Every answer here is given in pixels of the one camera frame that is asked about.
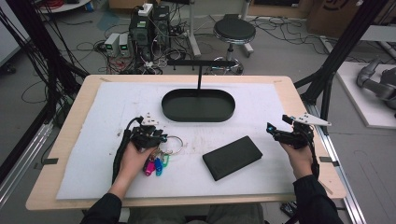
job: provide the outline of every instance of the gray floor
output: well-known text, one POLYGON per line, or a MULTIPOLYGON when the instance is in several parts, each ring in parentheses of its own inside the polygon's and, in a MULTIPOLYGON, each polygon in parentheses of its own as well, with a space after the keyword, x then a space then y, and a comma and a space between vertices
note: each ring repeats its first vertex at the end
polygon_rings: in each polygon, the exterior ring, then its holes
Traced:
MULTIPOLYGON (((92 21, 81 25, 60 24, 60 29, 68 47, 73 50, 81 64, 91 74, 103 74, 101 67, 106 66, 103 57, 96 52, 79 51, 78 44, 83 42, 94 43, 105 39, 105 35, 111 32, 124 32, 127 30, 129 21, 128 14, 112 13, 108 11, 95 11, 87 13, 82 10, 73 10, 56 15, 59 20, 66 22, 92 21), (112 25, 119 26, 105 30, 112 25)), ((302 36, 308 34, 304 28, 304 22, 300 21, 302 27, 290 25, 290 31, 300 32, 302 36)), ((213 27, 212 19, 202 17, 196 19, 196 27, 202 28, 198 34, 211 34, 213 27)), ((279 28, 268 31, 272 35, 281 37, 279 28)), ((287 34, 288 38, 296 38, 297 35, 287 34)), ((203 60, 212 60, 223 56, 227 45, 213 36, 198 35, 198 44, 203 54, 203 60)), ((323 46, 316 39, 309 39, 315 44, 317 51, 324 52, 323 46)), ((388 61, 389 56, 381 49, 362 42, 354 49, 351 56, 369 61, 375 55, 381 55, 383 61, 388 61)), ((268 75, 288 76, 293 81, 300 80, 317 71, 326 60, 325 54, 315 52, 313 45, 293 45, 286 41, 275 39, 263 30, 257 30, 256 38, 251 43, 255 52, 247 58, 245 53, 236 49, 235 58, 239 59, 245 66, 246 75, 268 75)), ((89 48, 90 44, 80 45, 79 48, 89 48)), ((35 116, 43 106, 43 103, 28 104, 21 99, 22 93, 30 86, 39 81, 35 76, 32 65, 23 55, 18 53, 12 60, 17 68, 16 74, 0 75, 0 94, 6 96, 6 100, 0 103, 1 132, 0 139, 2 148, 0 150, 0 162, 3 162, 7 154, 15 147, 23 133, 29 127, 35 116)), ((163 69, 165 74, 197 74, 190 67, 173 67, 163 69)), ((25 101, 39 102, 44 100, 44 85, 39 83, 29 89, 24 95, 25 101)), ((340 161, 346 171, 349 183, 353 188, 361 210, 367 223, 392 223, 396 219, 396 179, 392 170, 396 168, 396 131, 366 128, 359 117, 358 112, 348 99, 346 92, 337 78, 334 79, 332 90, 331 110, 329 121, 333 126, 329 129, 332 142, 336 148, 340 161)), ((50 145, 58 130, 51 135, 50 140, 38 154, 32 167, 28 170, 23 180, 8 199, 6 205, 0 210, 0 223, 79 223, 82 219, 80 211, 55 211, 55 212, 30 212, 24 207, 27 197, 39 175, 39 170, 34 169, 34 164, 39 162, 44 149, 50 145)), ((341 209, 344 205, 336 202, 341 209)), ((205 211, 204 207, 196 208, 196 211, 205 211)), ((282 223, 288 218, 279 211, 279 203, 263 204, 265 218, 270 223, 282 223)), ((347 213, 339 211, 340 217, 345 223, 350 223, 347 213)))

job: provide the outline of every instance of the white power adapter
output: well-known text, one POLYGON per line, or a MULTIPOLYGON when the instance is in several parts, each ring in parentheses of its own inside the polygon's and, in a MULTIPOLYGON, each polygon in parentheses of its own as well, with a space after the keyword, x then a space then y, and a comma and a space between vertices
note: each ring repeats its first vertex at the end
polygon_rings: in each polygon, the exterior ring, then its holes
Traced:
POLYGON ((137 14, 138 14, 139 16, 145 16, 145 17, 147 17, 147 16, 149 15, 149 13, 150 13, 151 10, 152 10, 152 4, 145 3, 145 4, 143 5, 143 10, 139 10, 139 11, 137 12, 137 14))

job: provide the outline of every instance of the round stool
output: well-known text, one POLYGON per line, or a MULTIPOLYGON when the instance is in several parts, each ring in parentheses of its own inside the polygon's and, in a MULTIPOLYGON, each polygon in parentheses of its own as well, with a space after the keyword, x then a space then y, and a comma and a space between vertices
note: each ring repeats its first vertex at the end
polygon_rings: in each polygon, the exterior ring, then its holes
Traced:
POLYGON ((226 57, 218 57, 215 61, 234 61, 236 65, 231 67, 211 67, 211 73, 213 75, 226 75, 227 73, 243 75, 244 65, 233 58, 233 45, 244 45, 252 41, 256 35, 254 26, 247 21, 239 19, 223 19, 215 23, 213 33, 219 40, 230 43, 226 57))

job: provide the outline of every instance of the person's right hand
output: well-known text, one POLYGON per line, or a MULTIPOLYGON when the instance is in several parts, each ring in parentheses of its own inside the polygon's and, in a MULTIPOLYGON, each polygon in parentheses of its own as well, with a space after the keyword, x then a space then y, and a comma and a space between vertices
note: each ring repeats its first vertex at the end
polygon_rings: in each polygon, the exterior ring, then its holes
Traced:
POLYGON ((312 175, 312 153, 308 146, 299 149, 280 143, 289 155, 290 165, 296 179, 300 179, 306 175, 312 175))

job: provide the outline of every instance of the black oval tray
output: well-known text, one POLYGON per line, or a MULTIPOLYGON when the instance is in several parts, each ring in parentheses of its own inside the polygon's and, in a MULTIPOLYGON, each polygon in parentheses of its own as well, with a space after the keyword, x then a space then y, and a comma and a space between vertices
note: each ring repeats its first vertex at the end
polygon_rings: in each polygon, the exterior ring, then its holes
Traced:
POLYGON ((235 100, 221 90, 178 89, 165 94, 163 113, 180 122, 222 122, 235 110, 235 100))

